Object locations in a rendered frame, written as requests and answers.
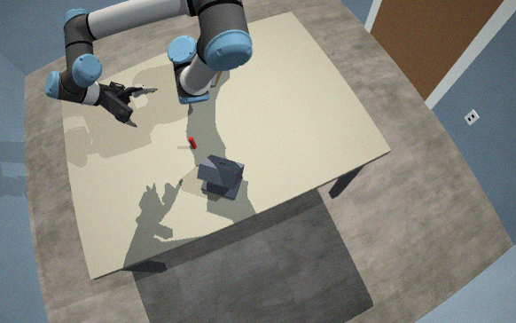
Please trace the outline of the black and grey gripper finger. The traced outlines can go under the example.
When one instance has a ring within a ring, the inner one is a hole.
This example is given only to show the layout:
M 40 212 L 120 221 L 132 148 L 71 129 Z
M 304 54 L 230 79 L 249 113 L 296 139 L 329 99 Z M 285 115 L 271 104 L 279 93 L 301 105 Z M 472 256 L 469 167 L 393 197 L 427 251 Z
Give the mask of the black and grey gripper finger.
M 115 118 L 116 118 L 116 117 L 115 117 Z M 118 120 L 119 122 L 121 122 L 118 118 L 116 118 L 116 120 Z M 133 122 L 130 120 L 130 118 L 129 118 L 129 120 L 128 120 L 127 122 L 122 122 L 122 123 L 128 124 L 128 125 L 130 125 L 130 126 L 132 126 L 132 127 L 137 127 L 137 126 L 135 125 L 135 123 L 133 123 Z
M 123 95 L 126 94 L 128 96 L 132 96 L 134 98 L 138 98 L 142 94 L 154 93 L 158 88 L 155 87 L 144 87 L 141 84 L 136 84 L 135 87 L 128 87 L 125 91 L 122 91 Z

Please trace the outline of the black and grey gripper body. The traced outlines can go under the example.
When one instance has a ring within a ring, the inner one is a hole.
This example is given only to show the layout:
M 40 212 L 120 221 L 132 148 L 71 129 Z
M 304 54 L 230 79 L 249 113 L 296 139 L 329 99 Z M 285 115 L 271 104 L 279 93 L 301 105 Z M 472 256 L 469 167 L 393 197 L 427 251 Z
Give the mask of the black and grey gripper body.
M 98 106 L 100 104 L 105 91 L 111 92 L 116 98 L 121 100 L 123 103 L 128 104 L 130 102 L 129 96 L 126 94 L 123 95 L 123 93 L 122 93 L 122 91 L 125 91 L 124 89 L 126 89 L 126 88 L 123 84 L 119 84 L 120 86 L 118 86 L 118 84 L 119 83 L 110 82 L 109 85 L 102 84 L 104 86 L 104 87 L 102 87 L 102 85 L 100 85 L 100 83 L 98 83 L 100 92 L 99 92 L 98 100 L 93 106 Z

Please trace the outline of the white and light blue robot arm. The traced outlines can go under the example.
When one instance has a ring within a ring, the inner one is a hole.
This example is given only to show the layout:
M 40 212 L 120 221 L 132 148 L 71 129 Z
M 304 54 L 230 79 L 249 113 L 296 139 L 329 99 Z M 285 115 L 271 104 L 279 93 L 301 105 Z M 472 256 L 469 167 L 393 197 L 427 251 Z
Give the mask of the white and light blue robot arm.
M 91 13 L 80 8 L 70 10 L 65 14 L 63 27 L 66 70 L 49 73 L 45 94 L 92 106 L 100 92 L 94 81 L 102 73 L 99 59 L 93 55 L 92 42 L 181 15 L 199 17 L 200 37 L 197 42 L 181 35 L 168 47 L 177 97 L 180 104 L 208 100 L 212 78 L 218 71 L 243 66 L 252 57 L 252 39 L 242 0 L 129 0 Z

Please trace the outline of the dark grey sloped panel with square hole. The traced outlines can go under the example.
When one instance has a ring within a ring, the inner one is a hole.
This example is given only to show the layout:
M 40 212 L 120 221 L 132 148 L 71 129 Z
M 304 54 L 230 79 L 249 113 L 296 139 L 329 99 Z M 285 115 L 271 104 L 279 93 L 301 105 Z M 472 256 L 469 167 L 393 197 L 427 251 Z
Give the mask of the dark grey sloped panel with square hole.
M 197 178 L 204 180 L 201 190 L 235 200 L 244 166 L 245 164 L 210 154 L 199 163 Z

